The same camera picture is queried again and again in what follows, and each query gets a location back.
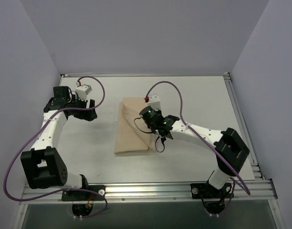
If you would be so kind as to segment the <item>beige cloth wrap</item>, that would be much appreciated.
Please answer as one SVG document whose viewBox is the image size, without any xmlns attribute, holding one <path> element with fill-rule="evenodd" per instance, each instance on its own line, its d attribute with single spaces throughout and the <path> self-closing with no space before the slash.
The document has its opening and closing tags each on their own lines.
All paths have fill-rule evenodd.
<svg viewBox="0 0 292 229">
<path fill-rule="evenodd" d="M 155 135 L 149 133 L 140 111 L 146 107 L 142 97 L 124 97 L 119 104 L 114 154 L 155 152 Z"/>
</svg>

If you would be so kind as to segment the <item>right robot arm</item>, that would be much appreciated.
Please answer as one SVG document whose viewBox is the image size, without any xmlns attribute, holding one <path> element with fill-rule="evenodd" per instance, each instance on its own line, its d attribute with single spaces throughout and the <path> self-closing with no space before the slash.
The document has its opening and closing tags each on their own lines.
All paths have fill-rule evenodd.
<svg viewBox="0 0 292 229">
<path fill-rule="evenodd" d="M 206 193 L 216 197 L 232 177 L 240 173 L 250 150 L 235 129 L 212 130 L 184 122 L 177 116 L 163 116 L 151 106 L 140 113 L 151 133 L 162 138 L 181 140 L 209 148 L 216 156 L 217 167 L 205 185 Z"/>
</svg>

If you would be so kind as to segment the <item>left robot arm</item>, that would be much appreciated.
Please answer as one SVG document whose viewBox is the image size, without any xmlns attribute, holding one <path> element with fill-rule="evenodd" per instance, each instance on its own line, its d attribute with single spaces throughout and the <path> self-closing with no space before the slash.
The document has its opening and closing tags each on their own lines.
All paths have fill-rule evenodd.
<svg viewBox="0 0 292 229">
<path fill-rule="evenodd" d="M 89 196 L 86 177 L 68 171 L 57 145 L 69 116 L 85 121 L 97 118 L 94 109 L 87 110 L 87 107 L 95 106 L 93 99 L 87 99 L 91 90 L 91 86 L 86 84 L 78 86 L 74 92 L 68 86 L 53 88 L 54 96 L 43 110 L 44 130 L 30 150 L 21 154 L 21 164 L 31 189 L 68 187 L 73 188 L 72 194 L 78 200 L 84 200 Z"/>
</svg>

